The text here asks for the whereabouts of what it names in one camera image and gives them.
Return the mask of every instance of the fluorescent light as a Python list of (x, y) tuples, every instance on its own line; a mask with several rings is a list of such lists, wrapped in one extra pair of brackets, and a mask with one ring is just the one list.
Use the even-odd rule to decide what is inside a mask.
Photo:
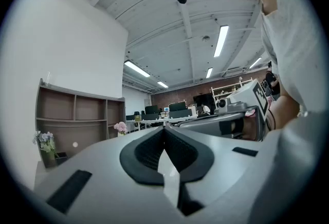
[(221, 54), (222, 48), (224, 46), (224, 42), (225, 42), (225, 39), (226, 39), (227, 32), (228, 32), (228, 26), (221, 26), (220, 35), (218, 37), (214, 57), (218, 57)]
[(249, 67), (249, 69), (251, 69), (258, 61), (260, 61), (261, 60), (261, 58), (262, 57), (259, 57), (250, 67)]
[(131, 61), (125, 61), (124, 64), (127, 65), (128, 67), (130, 67), (131, 69), (139, 72), (140, 74), (144, 75), (145, 77), (150, 77), (150, 75), (147, 72), (143, 71), (141, 68), (139, 68), (137, 65), (135, 65)]
[(158, 82), (158, 84), (160, 84), (160, 85), (163, 86), (164, 88), (168, 88), (168, 86), (166, 86), (166, 84), (164, 84), (163, 82)]
[(208, 72), (207, 72), (207, 77), (206, 77), (206, 79), (210, 77), (211, 72), (212, 72), (212, 68), (209, 68), (209, 69), (208, 69)]

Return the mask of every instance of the ceiling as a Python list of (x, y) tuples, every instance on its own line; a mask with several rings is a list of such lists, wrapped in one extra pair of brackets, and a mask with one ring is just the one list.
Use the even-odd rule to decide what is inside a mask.
[[(261, 41), (259, 0), (90, 0), (101, 6), (129, 32), (125, 59), (147, 71), (144, 76), (123, 68), (123, 86), (148, 93), (193, 86), (238, 75), (258, 57), (269, 61)], [(229, 31), (221, 55), (214, 58), (219, 29)], [(213, 67), (206, 80), (209, 67)]]

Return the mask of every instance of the shelving unit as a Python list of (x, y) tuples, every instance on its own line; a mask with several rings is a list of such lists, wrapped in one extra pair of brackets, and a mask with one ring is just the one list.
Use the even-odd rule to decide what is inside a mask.
[[(222, 86), (222, 87), (219, 87), (219, 88), (212, 88), (212, 87), (211, 87), (210, 91), (211, 91), (211, 93), (212, 93), (212, 97), (213, 97), (214, 101), (216, 102), (216, 97), (218, 97), (219, 99), (221, 99), (221, 98), (224, 98), (224, 97), (229, 96), (232, 92), (235, 92), (235, 91), (232, 91), (232, 87), (235, 86), (236, 89), (239, 89), (239, 88), (241, 88), (244, 84), (247, 84), (247, 83), (249, 83), (249, 82), (251, 82), (251, 81), (252, 81), (252, 78), (251, 78), (250, 80), (247, 80), (247, 81), (243, 81), (243, 82), (240, 81), (240, 82), (238, 82), (238, 83), (234, 83), (234, 84), (230, 84), (230, 85)], [(225, 93), (223, 93), (223, 94), (216, 94), (217, 91), (219, 91), (219, 90), (224, 90), (224, 91), (225, 91), (225, 89), (229, 89), (229, 90), (231, 90), (231, 91), (225, 92)]]
[[(86, 94), (48, 84), (40, 79), (35, 107), (35, 128), (52, 132), (56, 151), (66, 152), (68, 158), (86, 147), (117, 137), (113, 126), (125, 122), (124, 98)], [(55, 166), (54, 160), (40, 150), (46, 168)]]

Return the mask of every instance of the computer monitor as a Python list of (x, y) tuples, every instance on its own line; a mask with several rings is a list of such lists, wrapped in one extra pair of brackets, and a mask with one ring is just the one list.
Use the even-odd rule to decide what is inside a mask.
[(187, 107), (186, 107), (185, 102), (169, 104), (170, 111), (181, 111), (181, 110), (186, 110), (186, 109), (187, 109)]
[(157, 114), (159, 113), (159, 108), (157, 105), (151, 105), (151, 106), (146, 106), (145, 107), (145, 114), (150, 115), (150, 114)]

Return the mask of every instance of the table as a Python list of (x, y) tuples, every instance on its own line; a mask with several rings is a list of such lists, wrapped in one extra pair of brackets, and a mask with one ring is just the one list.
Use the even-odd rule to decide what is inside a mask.
[(181, 117), (181, 118), (169, 118), (169, 117), (164, 117), (161, 119), (157, 120), (142, 120), (142, 121), (135, 121), (135, 120), (127, 120), (126, 123), (137, 123), (138, 124), (138, 130), (140, 130), (140, 124), (152, 124), (152, 123), (160, 123), (163, 122), (163, 125), (165, 126), (166, 123), (178, 123), (178, 122), (184, 122), (186, 120), (191, 120), (197, 118), (197, 115), (195, 116), (188, 116), (188, 117)]

